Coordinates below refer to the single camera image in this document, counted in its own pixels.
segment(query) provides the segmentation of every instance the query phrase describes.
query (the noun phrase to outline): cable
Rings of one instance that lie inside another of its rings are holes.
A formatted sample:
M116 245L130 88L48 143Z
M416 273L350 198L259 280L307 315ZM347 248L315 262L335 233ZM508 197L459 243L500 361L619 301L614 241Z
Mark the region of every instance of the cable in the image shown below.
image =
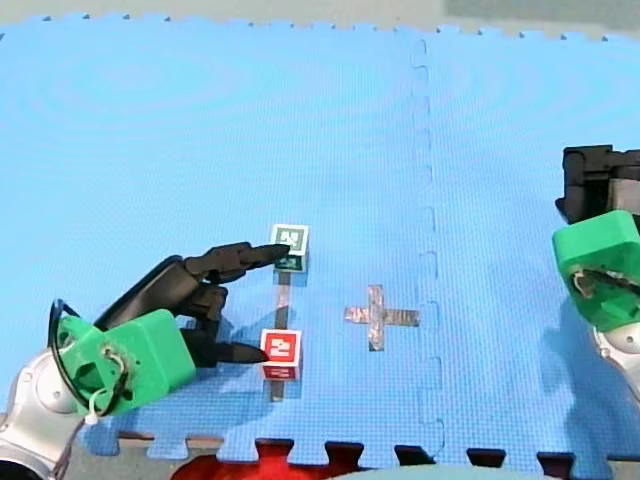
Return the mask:
M640 296L640 285L632 282L625 277L614 277L606 272L599 272L597 270L585 269L582 271L585 275L592 277L596 281L600 281L612 287L621 288L629 293Z
M53 361L58 368L58 372L60 372L60 377L62 377L62 381L64 382L65 386L67 387L67 389L69 389L71 395L73 395L73 398L75 398L75 400L80 405L89 410L89 401L80 393L80 391L71 381L69 372L67 372L67 369L64 366L64 362L60 357L60 346L58 345L58 328L60 325L60 317L62 317L63 313L68 313L69 315L73 315L75 317L79 316L63 300L55 300L51 304L51 310L49 312L49 332L47 346L51 349Z
M67 389L69 389L69 391L71 392L71 395L73 395L73 398L75 398L75 400L78 403L80 403L80 405L82 405L86 410L89 411L89 415L87 415L87 418L89 422L92 422L94 421L94 416L103 417L103 416L109 415L113 411L113 409L116 407L118 403L118 400L122 397L124 393L129 374L127 372L126 366L122 358L120 358L118 355L114 354L110 350L106 350L104 352L107 358L109 358L111 361L118 364L118 367L120 368L120 375L118 376L118 379L116 380L116 384L114 385L113 393L109 400L109 404L104 409L104 411L100 413L96 412L95 402L97 400L97 397L100 396L102 393L105 393L103 392L103 390L106 391L106 389L97 390L91 395L90 399L87 400L87 398L85 398L84 395L82 395L80 391L76 388L76 386L73 384L73 381L71 380L71 376L69 375L69 372L64 366L64 362L62 361L62 358L60 356L60 346L58 344L58 329L60 326L60 319L63 313L73 315L74 317L79 317L79 315L63 300L60 300L60 299L55 300L51 304L51 310L49 313L49 331L48 331L47 346L51 349L53 360L56 364L56 367L58 368L58 372L60 372L60 377L62 378L62 381L64 382Z

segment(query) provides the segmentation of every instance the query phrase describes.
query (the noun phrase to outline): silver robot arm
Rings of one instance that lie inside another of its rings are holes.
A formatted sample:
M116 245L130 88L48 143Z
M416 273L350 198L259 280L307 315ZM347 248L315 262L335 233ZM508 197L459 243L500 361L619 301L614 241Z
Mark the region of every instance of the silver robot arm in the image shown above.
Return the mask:
M61 480L83 424L47 348L16 376L0 416L0 478Z

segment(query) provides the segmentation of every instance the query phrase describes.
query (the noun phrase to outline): green cube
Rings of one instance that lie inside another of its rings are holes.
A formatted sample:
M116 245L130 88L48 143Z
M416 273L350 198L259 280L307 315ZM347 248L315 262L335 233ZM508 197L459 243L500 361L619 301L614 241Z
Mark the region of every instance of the green cube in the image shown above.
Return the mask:
M276 262L276 270L291 273L306 272L309 256L308 225L274 225L271 230L271 243L291 247L289 255Z

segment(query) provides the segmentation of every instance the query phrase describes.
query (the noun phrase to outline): red cube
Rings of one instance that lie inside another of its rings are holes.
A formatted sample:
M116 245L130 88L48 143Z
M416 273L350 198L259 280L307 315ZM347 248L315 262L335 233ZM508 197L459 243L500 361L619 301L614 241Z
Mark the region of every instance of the red cube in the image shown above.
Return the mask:
M299 330L262 330L260 348L269 357L262 373L267 380L298 380L302 366L302 332Z

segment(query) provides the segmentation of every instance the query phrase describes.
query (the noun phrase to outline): black wire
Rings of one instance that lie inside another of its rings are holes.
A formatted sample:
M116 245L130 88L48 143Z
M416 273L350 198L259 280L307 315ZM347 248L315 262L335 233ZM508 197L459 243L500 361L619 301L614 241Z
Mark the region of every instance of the black wire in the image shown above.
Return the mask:
M51 354L53 356L56 367L60 372L60 377L62 377L62 381L71 392L71 395L73 395L73 398L75 398L76 401L80 403L85 409L90 410L89 400L84 397L73 384L71 376L64 366L64 362L62 361L62 358L60 356L60 345L58 345L58 329L60 327L60 319L63 313L73 315L74 317L79 317L79 315L63 300L55 300L51 304L51 310L49 312L49 331L47 346L51 349ZM113 388L113 394L109 399L109 404L107 405L107 408L104 409L104 411L99 413L99 416L109 415L116 407L116 405L118 404L118 400L122 398L128 377L129 375L126 370L120 372L120 376L118 377Z
M64 362L60 357L60 346L58 345L58 328L60 325L60 317L62 317L63 313L68 313L69 315L73 315L75 317L78 314L67 305L64 301L57 299L51 304L51 310L49 312L49 334L47 345L51 348L51 354L53 356L53 361L60 372L60 377L62 377L62 381L65 386L73 395L73 398L82 405L84 408L89 410L89 400L87 400L76 388L76 386L71 381L71 377L69 372L64 366Z
M612 287L621 288L629 293L640 296L640 286L627 278L614 277L608 273L599 272L597 270L583 270L583 273L592 277L596 281L611 285Z

